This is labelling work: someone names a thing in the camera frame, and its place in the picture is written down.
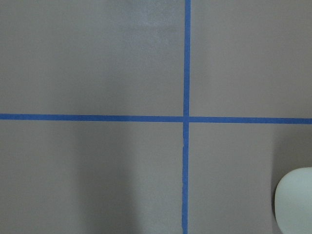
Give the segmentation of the cream plastic bin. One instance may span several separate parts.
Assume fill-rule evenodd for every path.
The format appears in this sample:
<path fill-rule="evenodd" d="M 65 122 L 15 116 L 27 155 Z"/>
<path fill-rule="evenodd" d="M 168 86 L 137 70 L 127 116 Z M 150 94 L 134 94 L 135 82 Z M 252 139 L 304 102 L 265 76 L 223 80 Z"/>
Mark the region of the cream plastic bin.
<path fill-rule="evenodd" d="M 282 177 L 275 190 L 275 218 L 284 234 L 312 232 L 312 169 L 295 169 Z"/>

